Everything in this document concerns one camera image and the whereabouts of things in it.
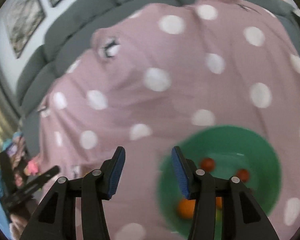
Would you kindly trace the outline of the smaller orange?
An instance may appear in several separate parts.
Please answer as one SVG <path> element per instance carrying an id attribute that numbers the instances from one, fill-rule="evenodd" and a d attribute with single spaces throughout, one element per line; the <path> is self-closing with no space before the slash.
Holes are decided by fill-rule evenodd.
<path id="1" fill-rule="evenodd" d="M 216 208 L 222 210 L 223 200 L 222 197 L 216 197 Z"/>

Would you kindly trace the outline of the large orange with stem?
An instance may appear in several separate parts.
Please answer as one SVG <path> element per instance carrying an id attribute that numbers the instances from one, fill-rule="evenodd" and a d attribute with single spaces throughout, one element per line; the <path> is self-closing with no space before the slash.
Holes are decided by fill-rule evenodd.
<path id="1" fill-rule="evenodd" d="M 177 214 L 181 219 L 190 220 L 194 216 L 195 200 L 181 199 L 177 205 Z"/>

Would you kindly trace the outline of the large red tomato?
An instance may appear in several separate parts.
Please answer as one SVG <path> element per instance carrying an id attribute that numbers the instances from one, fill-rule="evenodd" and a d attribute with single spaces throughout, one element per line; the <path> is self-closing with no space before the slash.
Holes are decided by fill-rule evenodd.
<path id="1" fill-rule="evenodd" d="M 200 168 L 205 172 L 212 172 L 215 169 L 215 161 L 212 158 L 204 158 L 200 162 Z"/>

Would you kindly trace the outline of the green mango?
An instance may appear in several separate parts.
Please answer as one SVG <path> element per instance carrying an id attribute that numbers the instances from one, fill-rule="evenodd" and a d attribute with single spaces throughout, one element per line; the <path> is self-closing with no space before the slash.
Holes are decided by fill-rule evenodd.
<path id="1" fill-rule="evenodd" d="M 221 223 L 221 222 L 222 222 L 222 211 L 216 210 L 216 223 Z"/>

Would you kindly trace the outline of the pile of plush toys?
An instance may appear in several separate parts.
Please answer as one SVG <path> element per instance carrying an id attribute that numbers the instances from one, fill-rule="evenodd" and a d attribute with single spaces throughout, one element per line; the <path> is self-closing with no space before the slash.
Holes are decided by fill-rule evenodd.
<path id="1" fill-rule="evenodd" d="M 38 172 L 36 165 L 28 164 L 32 161 L 32 158 L 26 148 L 23 133 L 15 132 L 11 139 L 5 140 L 2 150 L 6 152 L 9 157 L 14 176 L 13 181 L 19 189 L 25 185 L 26 180 L 30 175 L 34 175 Z M 0 198 L 3 197 L 3 195 L 4 184 L 0 170 Z M 5 211 L 0 203 L 0 230 L 7 238 L 10 238 L 10 231 L 8 229 L 9 224 L 9 220 L 7 219 Z"/>

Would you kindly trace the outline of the pink polka dot blanket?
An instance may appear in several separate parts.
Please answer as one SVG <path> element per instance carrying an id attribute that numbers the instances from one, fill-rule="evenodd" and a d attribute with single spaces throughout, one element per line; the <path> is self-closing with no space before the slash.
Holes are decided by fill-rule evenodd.
<path id="1" fill-rule="evenodd" d="M 279 155 L 270 214 L 280 239 L 300 227 L 300 57 L 270 11 L 244 0 L 154 3 L 96 31 L 40 104 L 40 166 L 83 176 L 126 149 L 106 202 L 112 239 L 176 239 L 156 203 L 160 163 L 214 125 L 248 128 Z"/>

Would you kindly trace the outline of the grey sofa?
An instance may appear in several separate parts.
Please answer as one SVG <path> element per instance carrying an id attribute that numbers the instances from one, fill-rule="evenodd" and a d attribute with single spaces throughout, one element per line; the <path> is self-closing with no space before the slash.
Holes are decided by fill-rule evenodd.
<path id="1" fill-rule="evenodd" d="M 195 0 L 76 0 L 44 33 L 44 42 L 29 58 L 16 90 L 23 110 L 22 131 L 30 156 L 39 153 L 38 105 L 55 79 L 61 77 L 90 45 L 93 32 L 110 27 L 150 3 L 181 6 Z M 300 17 L 282 0 L 246 0 L 272 12 L 285 27 L 300 55 Z"/>

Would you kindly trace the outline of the framed wall picture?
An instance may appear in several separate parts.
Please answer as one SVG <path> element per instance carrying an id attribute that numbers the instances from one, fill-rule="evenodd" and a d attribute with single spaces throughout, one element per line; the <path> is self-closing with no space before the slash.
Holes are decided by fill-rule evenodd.
<path id="1" fill-rule="evenodd" d="M 48 0 L 56 7 L 62 0 Z M 13 0 L 5 16 L 5 25 L 10 45 L 16 58 L 19 58 L 33 33 L 45 19 L 40 0 Z"/>

